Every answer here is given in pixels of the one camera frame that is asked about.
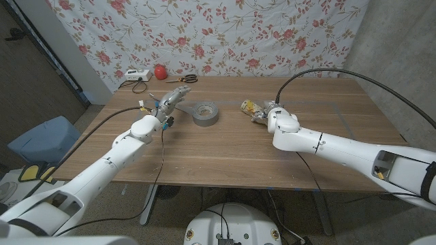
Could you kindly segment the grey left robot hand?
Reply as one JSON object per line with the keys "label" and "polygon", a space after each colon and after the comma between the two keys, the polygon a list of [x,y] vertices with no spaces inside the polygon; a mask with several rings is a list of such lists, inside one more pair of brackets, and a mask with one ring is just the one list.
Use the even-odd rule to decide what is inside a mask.
{"label": "grey left robot hand", "polygon": [[157,108],[152,115],[163,123],[169,115],[174,111],[175,106],[183,100],[183,97],[191,91],[187,85],[179,86],[173,91],[165,94],[159,101]]}

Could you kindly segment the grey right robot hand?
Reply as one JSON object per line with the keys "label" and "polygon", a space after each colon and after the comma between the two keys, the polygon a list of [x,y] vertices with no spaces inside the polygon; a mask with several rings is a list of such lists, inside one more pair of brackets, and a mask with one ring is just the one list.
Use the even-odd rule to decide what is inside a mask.
{"label": "grey right robot hand", "polygon": [[254,123],[268,124],[268,113],[279,104],[276,101],[263,101],[262,105],[253,104],[254,113],[251,121]]}

